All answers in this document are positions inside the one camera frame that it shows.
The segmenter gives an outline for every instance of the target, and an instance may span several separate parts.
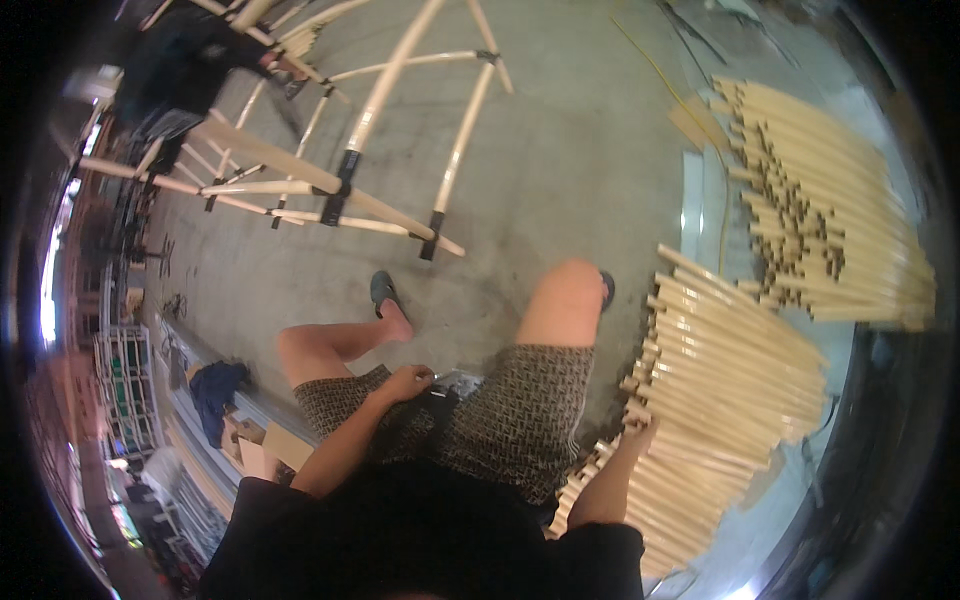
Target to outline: metal rack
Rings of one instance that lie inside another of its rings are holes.
[[[149,348],[150,332],[142,325],[115,325],[95,337],[94,363],[113,457],[145,459],[164,445]]]

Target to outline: yellow cable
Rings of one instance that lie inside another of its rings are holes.
[[[673,88],[673,85],[671,85],[670,82],[666,79],[666,76],[663,75],[663,71],[660,70],[660,68],[657,66],[657,63],[650,58],[649,54],[644,52],[643,48],[640,48],[640,46],[634,41],[632,37],[630,37],[630,34],[627,33],[627,30],[623,29],[623,25],[620,25],[620,22],[616,20],[616,17],[614,17],[612,13],[610,14],[610,20],[613,21],[613,25],[616,25],[616,28],[619,29],[620,32],[628,40],[630,40],[630,43],[634,44],[634,47],[640,51],[640,54],[642,54],[643,57],[647,59],[650,62],[650,64],[654,67],[654,69],[657,71],[657,74],[660,75],[660,79],[663,80],[663,84],[666,85],[666,88],[670,90],[670,93],[673,94],[674,99],[680,104],[681,107],[683,107],[686,113],[690,115],[690,118],[693,119],[693,122],[697,124],[697,127],[699,127],[701,131],[703,131],[704,135],[707,136],[707,139],[709,139],[710,142],[713,144],[713,148],[716,150],[717,156],[719,156],[720,158],[720,165],[723,167],[723,172],[724,172],[723,173],[724,175],[724,179],[723,179],[724,208],[723,208],[723,223],[720,225],[720,256],[719,256],[720,273],[718,275],[723,276],[723,271],[724,271],[723,263],[724,263],[724,258],[726,257],[726,254],[727,254],[727,249],[726,249],[727,222],[728,222],[728,215],[730,214],[730,179],[727,177],[727,161],[724,160],[723,153],[720,151],[721,145],[717,142],[717,140],[713,139],[713,136],[710,135],[710,132],[707,131],[707,128],[704,126],[704,124],[701,123],[700,119],[697,118],[697,115],[693,114],[693,112],[686,105],[684,100],[680,97],[680,94],[677,93],[677,91]]]

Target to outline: hand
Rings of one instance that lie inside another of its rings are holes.
[[[635,452],[637,457],[645,455],[650,449],[654,436],[657,435],[658,427],[660,427],[660,420],[653,416],[648,423],[642,421],[635,424],[628,423],[623,430],[619,447]]]
[[[432,383],[433,372],[424,365],[400,367],[367,398],[389,408],[416,396],[429,388]]]

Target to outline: black slipper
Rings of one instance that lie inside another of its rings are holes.
[[[288,101],[293,100],[297,97],[298,94],[303,90],[303,87],[306,85],[308,80],[291,80],[283,87],[283,97]]]
[[[610,308],[610,305],[613,303],[613,292],[616,290],[616,287],[613,285],[613,276],[608,271],[601,271],[600,277],[603,278],[603,282],[607,284],[607,297],[603,299],[603,304],[600,305],[600,313],[603,314],[607,312],[607,309]]]
[[[394,287],[394,281],[390,279],[390,274],[386,271],[377,271],[370,280],[370,300],[373,302],[373,310],[379,319],[383,319],[383,315],[380,314],[380,305],[383,304],[383,301],[386,299],[396,302],[396,307],[403,313],[404,318],[407,316],[407,314],[403,312],[403,305],[400,304],[400,298],[396,296],[396,288]]]

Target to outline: wooden frame structure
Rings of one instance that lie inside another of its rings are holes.
[[[260,96],[263,86],[266,83],[261,81],[254,88],[235,124],[231,124],[216,109],[212,109],[206,120],[191,131],[191,135],[203,139],[205,143],[217,153],[220,157],[218,165],[214,166],[203,159],[193,147],[187,144],[183,146],[183,149],[194,157],[201,166],[213,176],[213,183],[210,185],[205,185],[203,179],[190,171],[182,162],[176,164],[177,169],[190,178],[195,185],[186,184],[172,178],[151,175],[149,173],[149,163],[153,160],[151,155],[156,156],[158,146],[156,146],[156,148],[152,147],[145,156],[144,161],[135,169],[116,163],[108,163],[107,161],[99,159],[87,158],[81,160],[81,167],[120,177],[144,181],[149,180],[153,184],[161,187],[199,196],[206,200],[206,209],[208,211],[212,210],[214,205],[220,203],[267,215],[272,217],[272,228],[277,228],[280,221],[295,225],[320,223],[329,227],[344,226],[361,228],[395,235],[408,235],[419,239],[423,243],[420,250],[420,258],[426,260],[433,259],[437,248],[444,249],[457,256],[466,255],[466,251],[461,246],[440,235],[444,216],[449,206],[450,192],[456,180],[464,151],[469,143],[473,127],[476,124],[480,108],[483,106],[483,100],[486,97],[487,89],[490,86],[494,72],[503,84],[504,89],[511,94],[514,92],[506,66],[500,58],[490,24],[487,22],[487,18],[477,0],[466,0],[466,2],[470,14],[476,22],[481,36],[485,40],[487,45],[486,49],[445,52],[413,57],[414,48],[426,33],[430,23],[445,1],[424,0],[420,11],[414,17],[414,20],[386,62],[354,69],[329,78],[321,76],[309,65],[306,65],[302,60],[296,58],[296,53],[301,50],[301,48],[291,46],[292,42],[290,40],[296,37],[291,36],[291,34],[310,31],[310,28],[317,27],[318,24],[325,25],[347,11],[365,4],[369,0],[347,0],[334,5],[326,11],[311,17],[306,22],[294,28],[289,34],[282,36],[279,40],[265,34],[264,30],[267,29],[266,27],[258,27],[256,24],[256,20],[273,4],[270,0],[251,0],[239,13],[235,12],[233,8],[237,3],[234,3],[231,7],[224,7],[212,0],[192,1],[228,19],[232,28],[238,31],[245,31],[248,35],[264,43],[268,48],[277,49],[279,52],[284,53],[283,56],[290,60],[297,68],[302,69],[312,80],[326,87],[326,94],[313,110],[296,151],[290,154],[243,131],[243,127],[251,113],[252,106]],[[284,14],[281,18],[286,20],[289,18],[289,15]],[[484,64],[481,67],[480,74],[470,95],[467,110],[457,132],[453,149],[447,160],[444,178],[442,179],[434,200],[429,223],[425,225],[379,201],[373,196],[352,187],[351,183],[363,157],[370,133],[382,114],[387,98],[396,85],[403,69],[409,65],[455,60],[480,60],[484,62]],[[349,99],[337,89],[334,84],[367,73],[378,73],[379,75],[349,136],[348,143],[344,149],[343,159],[336,175],[329,174],[323,169],[303,160],[302,156],[306,145],[312,133],[316,130],[317,123],[329,97],[335,95],[345,102],[349,102]],[[248,169],[243,169],[233,160],[232,155],[234,153],[246,156],[257,164]],[[233,168],[234,176],[232,179],[225,180],[224,177],[231,167]],[[247,175],[263,170],[266,167],[271,167],[284,173],[286,179],[256,182],[241,181]],[[238,200],[227,194],[278,194],[279,200],[275,208],[265,208]],[[317,213],[288,209],[286,205],[292,195],[325,197],[323,211]],[[343,216],[342,212],[347,202],[359,205],[378,219],[360,219]]]

